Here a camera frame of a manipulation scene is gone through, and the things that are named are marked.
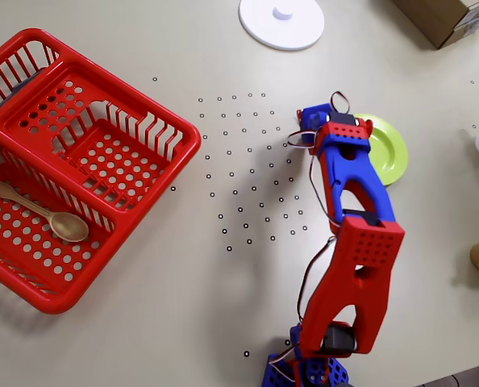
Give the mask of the blue gripper body with motor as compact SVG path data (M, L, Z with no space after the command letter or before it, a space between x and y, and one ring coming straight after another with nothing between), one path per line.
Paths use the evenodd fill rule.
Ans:
M310 106L297 111L299 127L301 131L317 131L322 127L326 118L331 112L331 105L325 103L317 106Z

